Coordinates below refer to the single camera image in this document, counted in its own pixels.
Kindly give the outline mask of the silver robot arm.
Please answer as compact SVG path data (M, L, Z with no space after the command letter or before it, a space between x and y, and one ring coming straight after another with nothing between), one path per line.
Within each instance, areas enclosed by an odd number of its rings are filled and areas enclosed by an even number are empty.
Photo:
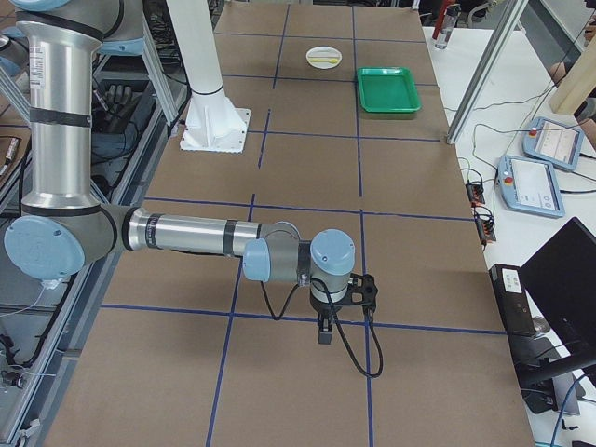
M7 229L11 262L26 275L59 279L117 251L172 250L238 257L244 276L308 287L318 339L341 328L355 291L355 247L330 229L301 239L290 223L250 223L150 213L103 204L90 191L92 62L99 52L144 48L139 1L19 1L29 43L33 187Z

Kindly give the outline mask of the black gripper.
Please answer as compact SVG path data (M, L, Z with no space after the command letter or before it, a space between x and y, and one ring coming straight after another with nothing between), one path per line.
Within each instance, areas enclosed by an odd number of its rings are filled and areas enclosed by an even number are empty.
M340 306L336 303L332 305L323 303L316 297L310 298L310 304L318 314L318 343L320 345L329 345L332 342L332 325Z

